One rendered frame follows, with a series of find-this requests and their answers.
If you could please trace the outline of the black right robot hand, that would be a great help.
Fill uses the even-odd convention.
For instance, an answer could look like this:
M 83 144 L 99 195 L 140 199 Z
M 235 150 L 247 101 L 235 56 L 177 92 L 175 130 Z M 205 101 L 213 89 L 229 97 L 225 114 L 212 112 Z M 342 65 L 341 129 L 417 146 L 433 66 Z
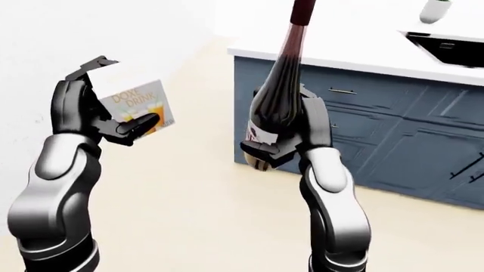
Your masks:
M 268 171 L 285 165 L 299 155 L 299 170 L 304 172 L 310 165 L 309 153 L 319 147 L 333 146 L 331 123 L 324 100 L 304 85 L 300 86 L 302 113 L 296 121 L 278 135 L 274 143 L 245 140 L 240 143 L 248 165 L 260 171 Z

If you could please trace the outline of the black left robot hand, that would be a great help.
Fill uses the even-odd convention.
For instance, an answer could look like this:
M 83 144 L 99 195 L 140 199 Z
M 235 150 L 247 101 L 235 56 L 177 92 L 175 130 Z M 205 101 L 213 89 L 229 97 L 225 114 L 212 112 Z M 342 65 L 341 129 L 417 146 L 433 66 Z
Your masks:
M 117 122 L 93 91 L 87 72 L 118 63 L 99 56 L 59 81 L 51 100 L 51 124 L 54 134 L 84 135 L 94 142 L 108 142 L 127 147 L 150 131 L 160 116 L 148 113 L 128 122 Z

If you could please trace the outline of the dark red wine bottle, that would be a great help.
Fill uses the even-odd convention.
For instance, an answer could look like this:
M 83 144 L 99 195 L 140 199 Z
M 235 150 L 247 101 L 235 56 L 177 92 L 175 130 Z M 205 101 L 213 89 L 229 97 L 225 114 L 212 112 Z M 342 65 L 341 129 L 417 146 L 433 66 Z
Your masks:
M 267 144 L 290 135 L 300 101 L 300 62 L 306 27 L 316 0 L 294 0 L 290 26 L 277 60 L 262 86 L 254 92 L 247 123 L 246 141 Z

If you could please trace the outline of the white juice drink carton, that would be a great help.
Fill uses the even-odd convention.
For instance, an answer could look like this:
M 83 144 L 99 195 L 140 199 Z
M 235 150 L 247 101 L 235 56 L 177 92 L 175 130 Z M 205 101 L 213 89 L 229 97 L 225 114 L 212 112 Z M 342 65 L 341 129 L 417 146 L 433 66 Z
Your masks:
M 159 76 L 138 65 L 115 63 L 87 72 L 99 101 L 117 122 L 129 122 L 148 113 L 160 120 L 146 135 L 175 124 Z

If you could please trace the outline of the blue kitchen island cabinet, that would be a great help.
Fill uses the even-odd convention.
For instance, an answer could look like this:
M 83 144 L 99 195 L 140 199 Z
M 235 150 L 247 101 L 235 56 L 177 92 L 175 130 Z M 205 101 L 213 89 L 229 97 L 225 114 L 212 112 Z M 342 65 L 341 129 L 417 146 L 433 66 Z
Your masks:
M 405 32 L 484 39 L 484 19 L 394 29 L 318 0 L 306 30 L 301 82 L 324 99 L 334 145 L 358 185 L 484 210 L 484 69 L 440 63 Z M 353 90 L 341 94 L 329 88 Z

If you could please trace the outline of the black inset sink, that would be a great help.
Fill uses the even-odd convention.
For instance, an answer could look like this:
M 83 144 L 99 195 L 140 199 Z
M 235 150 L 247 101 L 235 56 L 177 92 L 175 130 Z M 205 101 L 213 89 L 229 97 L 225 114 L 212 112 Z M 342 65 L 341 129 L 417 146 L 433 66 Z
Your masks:
M 484 69 L 484 39 L 405 32 L 416 47 L 440 63 Z

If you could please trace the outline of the white plant pot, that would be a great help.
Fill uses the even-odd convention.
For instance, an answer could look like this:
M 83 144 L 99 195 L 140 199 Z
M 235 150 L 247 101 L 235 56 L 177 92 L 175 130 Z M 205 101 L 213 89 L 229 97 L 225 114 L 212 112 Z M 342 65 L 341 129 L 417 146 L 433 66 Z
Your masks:
M 425 24 L 438 22 L 446 15 L 451 5 L 451 0 L 427 0 L 419 15 L 420 21 Z

